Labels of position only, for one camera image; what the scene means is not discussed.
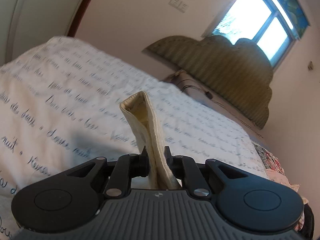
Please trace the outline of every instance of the logo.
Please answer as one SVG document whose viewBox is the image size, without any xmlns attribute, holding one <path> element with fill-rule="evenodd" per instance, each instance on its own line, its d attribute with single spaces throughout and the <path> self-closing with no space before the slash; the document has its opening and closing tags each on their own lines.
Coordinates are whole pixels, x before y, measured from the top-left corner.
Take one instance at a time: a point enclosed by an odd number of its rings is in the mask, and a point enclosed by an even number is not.
<svg viewBox="0 0 320 240">
<path fill-rule="evenodd" d="M 160 198 L 160 197 L 163 196 L 163 194 L 162 194 L 161 192 L 158 192 L 158 193 L 155 194 L 155 196 L 158 197 L 158 198 Z"/>
</svg>

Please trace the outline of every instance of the colorful curtain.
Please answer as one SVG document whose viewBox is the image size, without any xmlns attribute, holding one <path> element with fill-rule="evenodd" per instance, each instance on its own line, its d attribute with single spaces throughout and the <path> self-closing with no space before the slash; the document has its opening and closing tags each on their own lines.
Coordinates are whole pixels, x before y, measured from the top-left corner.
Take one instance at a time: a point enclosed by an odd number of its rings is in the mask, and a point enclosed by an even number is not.
<svg viewBox="0 0 320 240">
<path fill-rule="evenodd" d="M 282 8 L 290 18 L 298 36 L 301 38 L 309 26 L 307 17 L 297 0 L 278 0 Z"/>
</svg>

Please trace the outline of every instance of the window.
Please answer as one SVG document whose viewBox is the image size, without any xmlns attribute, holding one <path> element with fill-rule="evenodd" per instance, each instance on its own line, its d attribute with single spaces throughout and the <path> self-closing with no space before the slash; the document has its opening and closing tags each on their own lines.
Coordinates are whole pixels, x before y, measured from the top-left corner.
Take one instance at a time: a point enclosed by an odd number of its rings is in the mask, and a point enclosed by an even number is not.
<svg viewBox="0 0 320 240">
<path fill-rule="evenodd" d="M 277 0 L 236 0 L 212 34 L 232 44 L 240 38 L 253 40 L 273 67 L 296 39 L 293 24 Z"/>
</svg>

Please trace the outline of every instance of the window pane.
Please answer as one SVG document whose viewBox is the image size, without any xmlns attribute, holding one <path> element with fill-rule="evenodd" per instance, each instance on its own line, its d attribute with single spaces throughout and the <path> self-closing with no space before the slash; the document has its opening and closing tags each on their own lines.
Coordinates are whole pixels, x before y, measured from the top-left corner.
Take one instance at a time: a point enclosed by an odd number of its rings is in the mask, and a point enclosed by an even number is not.
<svg viewBox="0 0 320 240">
<path fill-rule="evenodd" d="M 290 39 L 279 22 L 274 18 L 257 45 L 263 50 L 271 64 L 274 65 L 290 43 Z"/>
<path fill-rule="evenodd" d="M 281 7 L 280 3 L 278 2 L 278 0 L 272 0 L 274 2 L 274 4 L 276 5 L 276 7 L 278 8 L 279 12 L 282 14 L 284 20 L 287 22 L 289 28 L 291 30 L 293 30 L 293 24 L 290 21 L 289 17 L 287 16 L 287 14 L 285 13 L 284 9 Z"/>
<path fill-rule="evenodd" d="M 239 38 L 252 40 L 270 14 L 263 0 L 236 0 L 213 34 L 225 36 L 232 44 Z"/>
</svg>

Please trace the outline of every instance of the green striped headboard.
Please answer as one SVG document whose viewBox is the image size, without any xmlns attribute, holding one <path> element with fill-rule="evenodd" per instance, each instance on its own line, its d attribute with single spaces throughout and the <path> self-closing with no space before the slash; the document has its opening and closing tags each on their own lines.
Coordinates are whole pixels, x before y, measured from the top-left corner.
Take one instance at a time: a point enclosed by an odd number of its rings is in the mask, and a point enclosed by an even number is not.
<svg viewBox="0 0 320 240">
<path fill-rule="evenodd" d="M 269 116 L 272 66 L 249 39 L 232 45 L 223 36 L 196 41 L 184 36 L 163 38 L 147 50 L 185 69 L 263 128 Z"/>
</svg>

